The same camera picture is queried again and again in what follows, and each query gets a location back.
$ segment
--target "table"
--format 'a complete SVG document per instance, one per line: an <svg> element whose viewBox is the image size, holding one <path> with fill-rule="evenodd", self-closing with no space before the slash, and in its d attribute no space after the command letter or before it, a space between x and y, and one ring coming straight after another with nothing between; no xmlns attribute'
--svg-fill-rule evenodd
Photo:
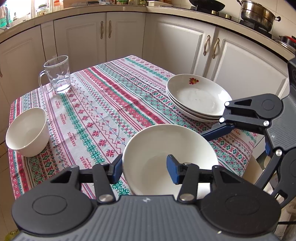
<svg viewBox="0 0 296 241"><path fill-rule="evenodd" d="M69 165L81 169L112 162L129 139L143 128L172 123L198 133L212 124L182 115L168 100L165 86L172 73L136 56L106 62L71 74L71 89L63 94L35 89L11 105L11 123L20 113L41 107L47 113L50 140L37 156L9 150L15 198ZM211 141L219 164L239 176L244 173L257 134L233 130ZM130 194L124 176L112 185L115 196ZM93 184L82 192L94 198Z"/></svg>

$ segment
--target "glass mug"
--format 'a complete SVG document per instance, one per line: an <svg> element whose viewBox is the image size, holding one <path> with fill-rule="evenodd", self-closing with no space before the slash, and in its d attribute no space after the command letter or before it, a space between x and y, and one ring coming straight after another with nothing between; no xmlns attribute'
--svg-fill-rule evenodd
<svg viewBox="0 0 296 241"><path fill-rule="evenodd" d="M39 74L39 86L45 93L54 90L55 93L63 93L71 87L69 57L58 56L48 60L44 65L44 70ZM46 90L41 84L41 77L47 74L51 88Z"/></svg>

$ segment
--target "gray ribbed panel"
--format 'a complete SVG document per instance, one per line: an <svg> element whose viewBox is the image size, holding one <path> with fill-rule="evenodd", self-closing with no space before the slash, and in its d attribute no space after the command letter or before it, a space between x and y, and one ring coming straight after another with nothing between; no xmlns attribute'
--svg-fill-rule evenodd
<svg viewBox="0 0 296 241"><path fill-rule="evenodd" d="M288 151L296 147L296 91L290 88L290 94L283 100L284 108L280 116L271 121L267 128L272 148L281 147Z"/></svg>
<svg viewBox="0 0 296 241"><path fill-rule="evenodd" d="M120 201L100 206L91 220L70 234L32 237L21 233L15 241L276 241L273 234L235 238L217 234L194 206L177 203L173 196L122 196Z"/></svg>

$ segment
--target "yellow object on floor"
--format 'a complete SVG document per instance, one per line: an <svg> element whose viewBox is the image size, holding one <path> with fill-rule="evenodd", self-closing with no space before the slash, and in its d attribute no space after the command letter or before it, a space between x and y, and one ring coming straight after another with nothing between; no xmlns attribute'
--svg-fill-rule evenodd
<svg viewBox="0 0 296 241"><path fill-rule="evenodd" d="M12 240L18 233L19 233L18 229L9 232L8 235L5 236L4 241Z"/></svg>

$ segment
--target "white bowl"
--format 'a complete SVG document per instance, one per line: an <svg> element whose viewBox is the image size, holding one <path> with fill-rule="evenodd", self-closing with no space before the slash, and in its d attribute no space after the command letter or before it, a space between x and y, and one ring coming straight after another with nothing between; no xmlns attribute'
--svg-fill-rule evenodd
<svg viewBox="0 0 296 241"><path fill-rule="evenodd" d="M174 100L182 106L210 117L222 116L224 103L232 100L220 85L193 74L178 74L171 77L167 82L167 89Z"/></svg>
<svg viewBox="0 0 296 241"><path fill-rule="evenodd" d="M6 133L6 145L22 156L39 154L49 140L49 127L45 110L31 108L14 119Z"/></svg>
<svg viewBox="0 0 296 241"><path fill-rule="evenodd" d="M208 116L202 116L200 114L197 114L189 109L187 109L186 107L182 106L180 103L178 103L177 101L175 101L172 96L168 93L168 91L166 91L166 94L168 95L169 100L174 104L174 106L177 108L178 111L180 111L183 115L196 120L196 121L200 121L200 122L217 122L219 120L219 118L213 118L213 117L208 117Z"/></svg>
<svg viewBox="0 0 296 241"><path fill-rule="evenodd" d="M175 185L166 168L166 157L173 154L180 162L190 162L201 169L218 165L211 145L201 135L183 126L161 124L135 134L123 152L123 173L136 195L174 195L181 185ZM198 185L198 198L210 192L208 183Z"/></svg>

